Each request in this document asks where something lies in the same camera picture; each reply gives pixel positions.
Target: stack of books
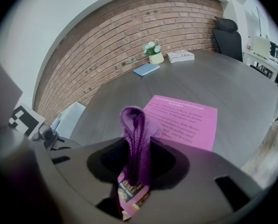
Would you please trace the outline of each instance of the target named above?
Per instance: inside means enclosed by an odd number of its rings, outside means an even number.
[[[168,55],[168,58],[171,63],[183,62],[183,61],[189,61],[189,60],[195,59],[195,56],[193,53],[185,51],[185,50],[168,52],[167,55]]]

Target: purple cloth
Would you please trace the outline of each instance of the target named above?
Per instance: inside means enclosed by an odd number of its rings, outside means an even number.
[[[122,170],[131,186],[150,185],[150,137],[159,137],[159,125],[136,106],[125,107],[120,114],[125,140],[129,144],[128,162]]]

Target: white desk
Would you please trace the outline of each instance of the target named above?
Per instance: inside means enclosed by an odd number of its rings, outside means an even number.
[[[247,59],[251,59],[252,61],[256,61],[259,64],[263,65],[265,68],[267,68],[268,70],[270,70],[272,72],[272,76],[271,76],[271,80],[275,81],[277,74],[278,74],[278,63],[270,60],[270,59],[264,59],[261,56],[258,56],[256,54],[254,54],[252,51],[244,51],[243,52],[243,62],[245,64],[247,64]]]

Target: dark gray table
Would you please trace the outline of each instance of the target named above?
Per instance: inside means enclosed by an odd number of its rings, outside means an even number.
[[[140,76],[130,71],[103,84],[84,110],[71,139],[80,145],[119,137],[125,106],[144,108],[153,95],[218,109],[213,152],[241,167],[255,152],[273,119],[278,87],[255,69],[230,57],[194,51],[195,60],[171,64]]]

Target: red brick wall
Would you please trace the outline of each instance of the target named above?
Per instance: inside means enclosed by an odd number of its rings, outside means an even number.
[[[142,46],[160,39],[162,52],[216,50],[217,0],[115,0],[76,25],[43,72],[34,110],[48,123],[74,102],[87,105],[100,86],[146,62]]]

